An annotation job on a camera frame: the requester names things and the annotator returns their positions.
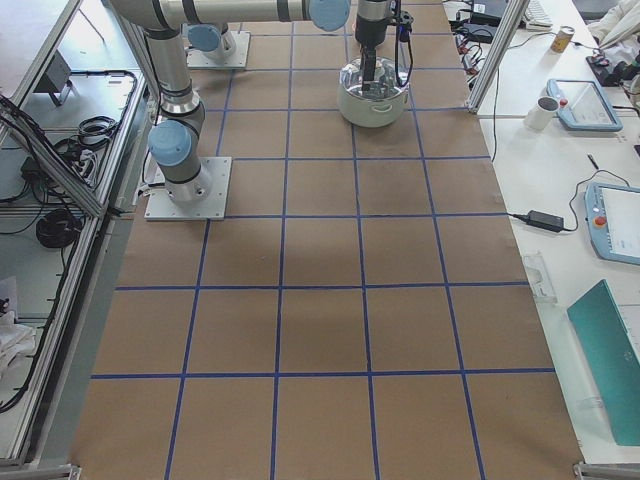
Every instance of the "blue joint cap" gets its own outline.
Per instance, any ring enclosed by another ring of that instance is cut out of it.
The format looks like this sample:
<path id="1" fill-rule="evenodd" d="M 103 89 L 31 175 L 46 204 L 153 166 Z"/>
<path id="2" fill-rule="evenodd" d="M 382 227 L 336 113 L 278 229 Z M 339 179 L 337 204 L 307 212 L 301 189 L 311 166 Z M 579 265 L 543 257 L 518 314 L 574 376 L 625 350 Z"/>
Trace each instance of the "blue joint cap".
<path id="1" fill-rule="evenodd" d="M 193 48 L 201 52 L 213 52 L 222 40 L 220 31 L 213 25 L 194 25 L 189 28 L 187 38 Z"/>
<path id="2" fill-rule="evenodd" d="M 153 127 L 147 140 L 149 151 L 158 165 L 175 167 L 191 152 L 191 135 L 187 127 L 175 120 L 167 120 Z"/>
<path id="3" fill-rule="evenodd" d="M 349 8 L 349 0 L 311 0 L 309 15 L 316 27 L 333 32 L 347 23 Z"/>

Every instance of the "keyboard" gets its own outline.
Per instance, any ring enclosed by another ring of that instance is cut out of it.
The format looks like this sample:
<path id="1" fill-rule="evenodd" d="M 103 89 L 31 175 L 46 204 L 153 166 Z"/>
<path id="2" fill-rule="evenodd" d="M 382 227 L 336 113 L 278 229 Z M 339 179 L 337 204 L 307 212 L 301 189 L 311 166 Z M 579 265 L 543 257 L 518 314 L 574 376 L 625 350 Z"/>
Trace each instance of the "keyboard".
<path id="1" fill-rule="evenodd" d="M 547 31 L 551 30 L 553 26 L 551 17 L 544 11 L 539 0 L 529 0 L 529 6 L 524 12 L 524 18 L 522 20 L 524 20 L 527 30 Z"/>

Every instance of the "device with red button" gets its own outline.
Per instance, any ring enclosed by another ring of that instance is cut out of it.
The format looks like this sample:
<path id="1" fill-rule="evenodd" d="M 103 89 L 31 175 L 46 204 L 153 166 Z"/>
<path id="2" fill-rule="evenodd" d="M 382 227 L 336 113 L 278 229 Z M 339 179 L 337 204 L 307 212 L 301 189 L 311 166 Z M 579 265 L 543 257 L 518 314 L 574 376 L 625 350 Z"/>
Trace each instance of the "device with red button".
<path id="1" fill-rule="evenodd" d="M 605 260 L 640 265 L 640 189 L 594 182 L 584 199 L 596 253 Z"/>

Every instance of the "glass lid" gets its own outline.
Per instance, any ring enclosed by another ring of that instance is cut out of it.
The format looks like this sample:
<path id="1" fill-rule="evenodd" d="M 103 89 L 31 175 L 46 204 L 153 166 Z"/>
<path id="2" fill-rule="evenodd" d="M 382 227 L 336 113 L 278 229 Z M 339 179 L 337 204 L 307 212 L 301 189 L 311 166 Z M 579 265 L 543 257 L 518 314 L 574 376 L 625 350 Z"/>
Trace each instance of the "glass lid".
<path id="1" fill-rule="evenodd" d="M 407 80 L 407 72 L 399 68 L 398 73 L 404 83 Z M 340 71 L 340 85 L 354 97 L 369 100 L 388 100 L 397 97 L 407 89 L 407 86 L 400 87 L 396 82 L 395 63 L 383 57 L 378 57 L 376 60 L 376 71 L 369 91 L 362 91 L 362 70 L 359 58 L 345 65 Z"/>

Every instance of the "cup handle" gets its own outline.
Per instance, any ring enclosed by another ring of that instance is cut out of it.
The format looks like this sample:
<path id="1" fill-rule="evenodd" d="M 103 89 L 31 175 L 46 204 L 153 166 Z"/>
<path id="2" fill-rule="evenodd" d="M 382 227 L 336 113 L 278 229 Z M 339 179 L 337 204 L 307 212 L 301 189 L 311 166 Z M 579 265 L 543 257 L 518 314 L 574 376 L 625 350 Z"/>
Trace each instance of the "cup handle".
<path id="1" fill-rule="evenodd" d="M 392 109 L 393 109 L 393 104 L 391 103 L 384 105 L 382 107 L 378 107 L 378 106 L 371 107 L 371 110 L 373 110 L 376 113 L 387 113 L 387 112 L 390 112 Z"/>

